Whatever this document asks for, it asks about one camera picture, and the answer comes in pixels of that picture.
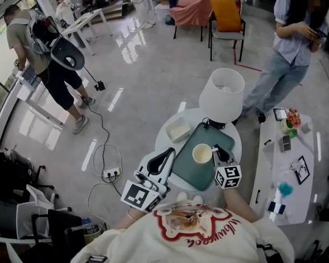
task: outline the glossy floor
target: glossy floor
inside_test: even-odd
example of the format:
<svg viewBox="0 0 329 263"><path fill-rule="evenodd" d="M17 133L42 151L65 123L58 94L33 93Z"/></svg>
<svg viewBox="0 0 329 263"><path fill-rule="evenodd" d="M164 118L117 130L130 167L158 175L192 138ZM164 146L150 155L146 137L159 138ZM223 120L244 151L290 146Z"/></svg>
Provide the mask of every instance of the glossy floor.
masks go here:
<svg viewBox="0 0 329 263"><path fill-rule="evenodd" d="M96 25L97 39L92 41L94 56L87 51L86 65L96 79L105 83L106 90L96 92L94 82L81 71L87 91L96 98L93 111L103 115L104 127L110 132L109 143L119 147L122 155L123 175L116 187L123 190L127 179L132 178L140 160L155 147L155 139L163 123L178 111L198 107L198 97L211 73L220 67L229 67L243 75L245 94L253 88L261 69L271 52L274 24L257 19L246 12L246 41L240 65L234 65L232 42L214 40L213 61L209 61L207 32L200 42L200 30L194 27L179 28L173 39L174 27L164 24L164 12L158 12L159 21L147 30L140 30L135 14L124 20L111 22L113 36L105 32L102 24ZM3 146L13 148L30 157L36 166L46 165L42 173L44 183L53 184L60 199L58 206L69 206L74 213L90 217L87 198L92 186L102 182L93 169L100 174L103 164L102 147L107 133L101 128L100 117L82 112L90 123L79 135L72 134L74 121L52 100L47 92L39 104L65 122L63 127L42 118L24 102L18 104L7 129ZM296 107L313 120L315 143L320 155L315 156L314 186L309 213L305 223L282 227L294 245L297 255L319 238L329 244L329 223L318 222L315 203L323 203L329 194L326 176L329 173L329 58L326 54L314 55L302 82L281 104ZM239 191L249 202L256 172L259 124L255 115L239 121L237 129L242 140L243 179ZM119 167L118 151L113 146L105 150L105 168ZM175 200L180 188L171 185L167 201ZM219 190L203 194L205 202L224 204ZM90 209L106 219L110 226L122 217L128 207L112 185L98 185L90 196Z"/></svg>

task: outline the hand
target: hand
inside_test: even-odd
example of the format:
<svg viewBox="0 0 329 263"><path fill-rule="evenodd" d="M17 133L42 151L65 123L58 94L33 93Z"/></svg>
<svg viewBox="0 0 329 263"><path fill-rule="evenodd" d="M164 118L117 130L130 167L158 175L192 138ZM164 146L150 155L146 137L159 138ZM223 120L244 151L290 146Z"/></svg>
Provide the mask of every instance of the hand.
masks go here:
<svg viewBox="0 0 329 263"><path fill-rule="evenodd" d="M293 26L296 32L302 34L307 39L313 41L317 38L316 32L312 28L310 28L305 22L301 21L296 24L293 24Z"/></svg>
<svg viewBox="0 0 329 263"><path fill-rule="evenodd" d="M18 64L18 67L17 67L17 69L18 69L19 71L23 71L23 69L24 69L24 66L23 66L23 65L20 65L20 64Z"/></svg>

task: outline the backpack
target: backpack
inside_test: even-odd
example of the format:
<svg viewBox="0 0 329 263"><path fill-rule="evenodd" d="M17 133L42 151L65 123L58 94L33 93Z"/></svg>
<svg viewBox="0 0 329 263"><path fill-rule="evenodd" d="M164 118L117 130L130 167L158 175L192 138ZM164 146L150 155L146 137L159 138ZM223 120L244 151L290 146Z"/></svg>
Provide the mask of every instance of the backpack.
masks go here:
<svg viewBox="0 0 329 263"><path fill-rule="evenodd" d="M16 18L11 21L9 26L13 24L27 25L26 36L29 46L37 54L45 54L50 52L49 44L59 37L56 23L51 16L46 17L38 10L29 10L30 19Z"/></svg>

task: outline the cartoon print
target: cartoon print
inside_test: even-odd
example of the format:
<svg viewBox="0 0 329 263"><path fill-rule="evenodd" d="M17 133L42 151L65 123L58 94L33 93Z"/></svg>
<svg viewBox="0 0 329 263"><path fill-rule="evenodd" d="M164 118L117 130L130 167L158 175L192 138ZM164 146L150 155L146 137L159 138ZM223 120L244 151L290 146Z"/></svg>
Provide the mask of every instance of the cartoon print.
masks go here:
<svg viewBox="0 0 329 263"><path fill-rule="evenodd" d="M203 204L174 204L154 212L162 236L168 241L180 237L198 236L209 239L216 233L215 222L230 219L232 214L224 209L211 208Z"/></svg>

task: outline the orange pillow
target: orange pillow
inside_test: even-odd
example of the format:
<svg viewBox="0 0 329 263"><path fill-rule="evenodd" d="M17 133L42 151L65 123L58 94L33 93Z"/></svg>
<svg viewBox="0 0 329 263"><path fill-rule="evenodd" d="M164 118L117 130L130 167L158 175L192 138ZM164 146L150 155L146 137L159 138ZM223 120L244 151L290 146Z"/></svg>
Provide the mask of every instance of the orange pillow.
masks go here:
<svg viewBox="0 0 329 263"><path fill-rule="evenodd" d="M218 31L242 31L239 11L235 4L235 0L211 0L211 5L217 20Z"/></svg>

